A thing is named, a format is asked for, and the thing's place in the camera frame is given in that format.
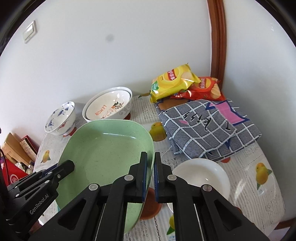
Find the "patterned red box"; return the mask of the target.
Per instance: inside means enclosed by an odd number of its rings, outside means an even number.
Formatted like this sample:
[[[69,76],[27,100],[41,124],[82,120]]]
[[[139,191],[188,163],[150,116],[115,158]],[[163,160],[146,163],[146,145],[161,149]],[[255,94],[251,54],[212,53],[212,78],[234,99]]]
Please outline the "patterned red box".
[[[35,142],[29,136],[25,136],[20,140],[20,146],[23,148],[29,158],[35,162],[37,159],[39,146],[35,144]]]

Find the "blue red patterned footed bowl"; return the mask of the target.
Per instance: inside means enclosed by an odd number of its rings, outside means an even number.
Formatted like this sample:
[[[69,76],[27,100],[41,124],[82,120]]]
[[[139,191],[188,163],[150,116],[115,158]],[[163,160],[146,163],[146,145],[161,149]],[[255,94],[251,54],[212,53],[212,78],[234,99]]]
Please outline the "blue red patterned footed bowl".
[[[75,127],[75,103],[66,102],[59,106],[48,118],[44,130],[55,136],[68,136]]]

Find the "red orange chips bag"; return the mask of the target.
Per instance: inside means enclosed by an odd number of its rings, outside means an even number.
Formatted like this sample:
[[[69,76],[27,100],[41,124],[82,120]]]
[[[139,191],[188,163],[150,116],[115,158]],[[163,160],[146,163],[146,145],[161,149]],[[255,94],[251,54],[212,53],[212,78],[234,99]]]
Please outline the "red orange chips bag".
[[[170,96],[170,99],[224,101],[226,97],[219,88],[220,80],[214,77],[200,77],[200,83],[192,84],[187,90]]]

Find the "wooden board by wall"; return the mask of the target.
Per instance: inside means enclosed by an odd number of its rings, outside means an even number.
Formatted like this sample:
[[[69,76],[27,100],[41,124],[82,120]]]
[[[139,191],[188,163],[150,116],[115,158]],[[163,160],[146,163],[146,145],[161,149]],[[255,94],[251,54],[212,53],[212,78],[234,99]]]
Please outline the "wooden board by wall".
[[[31,161],[30,157],[11,133],[7,135],[4,143],[1,145],[1,149],[4,152],[5,157],[13,164],[23,163],[29,167]]]

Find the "green square plate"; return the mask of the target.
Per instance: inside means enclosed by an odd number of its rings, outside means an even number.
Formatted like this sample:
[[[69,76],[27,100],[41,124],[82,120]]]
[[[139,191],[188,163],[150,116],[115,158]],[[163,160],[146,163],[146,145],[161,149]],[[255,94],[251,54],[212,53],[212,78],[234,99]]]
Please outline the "green square plate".
[[[149,132],[131,120],[96,120],[81,126],[68,141],[59,164],[71,160],[75,169],[57,188],[57,205],[63,209],[88,185],[104,186],[128,174],[147,153],[145,188],[154,164],[154,142]]]

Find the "red gift bag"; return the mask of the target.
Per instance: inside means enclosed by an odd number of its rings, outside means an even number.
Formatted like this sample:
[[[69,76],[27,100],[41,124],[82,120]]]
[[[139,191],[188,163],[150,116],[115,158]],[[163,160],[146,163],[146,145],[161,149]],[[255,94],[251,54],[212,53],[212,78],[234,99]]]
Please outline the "red gift bag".
[[[1,158],[1,168],[4,176],[6,186],[24,178],[28,174],[21,170],[19,167],[14,165],[11,161]]]

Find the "yellow chips bag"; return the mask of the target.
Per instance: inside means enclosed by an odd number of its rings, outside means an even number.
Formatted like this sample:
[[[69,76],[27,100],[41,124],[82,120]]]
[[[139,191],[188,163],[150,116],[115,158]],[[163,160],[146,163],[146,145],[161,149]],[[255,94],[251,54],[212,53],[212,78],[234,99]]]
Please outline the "yellow chips bag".
[[[198,84],[201,79],[195,75],[188,64],[169,70],[152,80],[150,101],[158,100],[186,91],[191,85]]]

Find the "grey checked folded cloth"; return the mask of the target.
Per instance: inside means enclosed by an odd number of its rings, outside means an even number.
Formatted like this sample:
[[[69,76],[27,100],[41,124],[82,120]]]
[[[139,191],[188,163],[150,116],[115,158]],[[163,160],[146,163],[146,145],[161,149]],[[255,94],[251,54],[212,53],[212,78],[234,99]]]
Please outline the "grey checked folded cloth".
[[[221,161],[261,137],[252,120],[230,99],[164,100],[155,103],[174,154]]]

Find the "brown clay dish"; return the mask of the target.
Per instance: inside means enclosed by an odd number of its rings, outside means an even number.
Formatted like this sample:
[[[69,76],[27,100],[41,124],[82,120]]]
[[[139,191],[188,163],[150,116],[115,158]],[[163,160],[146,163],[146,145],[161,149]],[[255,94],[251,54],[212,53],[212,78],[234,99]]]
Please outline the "brown clay dish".
[[[161,207],[162,205],[156,202],[154,189],[150,187],[147,192],[147,197],[145,200],[144,208],[142,210],[140,219],[148,220],[155,217],[160,212]]]

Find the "white bowl blue trim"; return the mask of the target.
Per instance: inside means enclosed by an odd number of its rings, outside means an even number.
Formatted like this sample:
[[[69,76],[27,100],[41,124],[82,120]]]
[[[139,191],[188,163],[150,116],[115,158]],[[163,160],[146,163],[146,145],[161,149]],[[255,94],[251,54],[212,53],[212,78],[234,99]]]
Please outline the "white bowl blue trim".
[[[201,187],[209,184],[224,198],[230,196],[230,181],[226,171],[216,162],[196,158],[179,164],[172,173],[183,178],[188,184]]]

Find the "white wall light switch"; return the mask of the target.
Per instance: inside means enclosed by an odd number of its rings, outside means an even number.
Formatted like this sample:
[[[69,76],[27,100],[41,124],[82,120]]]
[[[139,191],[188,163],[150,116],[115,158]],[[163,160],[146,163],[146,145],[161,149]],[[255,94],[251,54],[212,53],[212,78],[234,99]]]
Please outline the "white wall light switch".
[[[37,31],[36,21],[32,21],[23,32],[23,42],[27,44],[36,35]]]

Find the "fruit print tablecloth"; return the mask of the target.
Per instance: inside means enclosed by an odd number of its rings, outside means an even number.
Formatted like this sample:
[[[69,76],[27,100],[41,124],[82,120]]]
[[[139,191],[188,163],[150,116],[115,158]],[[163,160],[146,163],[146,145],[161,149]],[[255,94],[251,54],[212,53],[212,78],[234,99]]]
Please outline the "fruit print tablecloth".
[[[147,130],[158,122],[155,106],[150,103],[149,96],[134,96],[132,98],[131,120],[143,125]],[[58,163],[70,136],[54,136],[46,134],[38,151],[34,171],[46,169]],[[183,154],[174,155],[173,148],[165,139],[154,142],[155,151],[161,153],[162,162],[172,169],[188,158]],[[45,151],[50,151],[51,160],[41,163]],[[235,153],[230,159],[218,164],[225,170],[230,180],[230,195],[228,200],[240,208],[242,213],[253,222],[265,235],[269,235],[280,222],[285,213],[283,198],[278,182],[271,173],[265,184],[257,190],[256,166],[264,164],[272,170],[266,156],[257,143],[247,146]],[[58,211],[56,202],[45,211],[41,221],[48,221]],[[124,240],[176,240],[175,232],[167,235],[169,219],[173,215],[167,205],[148,220],[139,220],[130,232],[124,235]]]

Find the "brown wooden corner trim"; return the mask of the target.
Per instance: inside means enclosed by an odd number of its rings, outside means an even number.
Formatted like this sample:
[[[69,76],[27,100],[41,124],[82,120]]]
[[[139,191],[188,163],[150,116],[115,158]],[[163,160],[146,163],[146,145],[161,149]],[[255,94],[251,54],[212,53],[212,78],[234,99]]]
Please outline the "brown wooden corner trim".
[[[224,2],[222,0],[207,0],[211,24],[211,77],[220,80],[222,89],[226,66],[227,28]]]

